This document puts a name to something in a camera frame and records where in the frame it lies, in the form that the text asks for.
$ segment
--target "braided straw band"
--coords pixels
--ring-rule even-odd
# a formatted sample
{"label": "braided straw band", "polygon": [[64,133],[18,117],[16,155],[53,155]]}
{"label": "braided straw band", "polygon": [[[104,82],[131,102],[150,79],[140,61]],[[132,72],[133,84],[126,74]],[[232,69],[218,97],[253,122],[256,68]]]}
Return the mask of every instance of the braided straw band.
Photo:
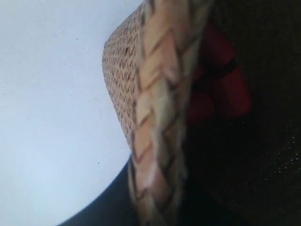
{"label": "braided straw band", "polygon": [[141,17],[129,187],[140,224],[175,225],[192,73],[212,0],[148,0]]}

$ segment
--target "black surface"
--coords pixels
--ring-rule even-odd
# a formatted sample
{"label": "black surface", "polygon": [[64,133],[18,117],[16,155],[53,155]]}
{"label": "black surface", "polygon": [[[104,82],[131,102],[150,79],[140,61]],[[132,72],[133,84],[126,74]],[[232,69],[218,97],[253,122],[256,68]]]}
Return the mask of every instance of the black surface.
{"label": "black surface", "polygon": [[[61,226],[135,226],[135,211],[127,188],[127,166],[108,189],[82,212]],[[188,178],[179,225],[247,226],[248,224],[213,201],[200,184]]]}

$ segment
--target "white surface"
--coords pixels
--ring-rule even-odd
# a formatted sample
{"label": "white surface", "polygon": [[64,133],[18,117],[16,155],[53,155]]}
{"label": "white surface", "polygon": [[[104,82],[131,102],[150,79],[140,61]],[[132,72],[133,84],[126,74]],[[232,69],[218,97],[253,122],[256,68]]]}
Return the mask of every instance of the white surface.
{"label": "white surface", "polygon": [[139,3],[0,0],[1,226],[62,223],[126,163],[101,53]]}

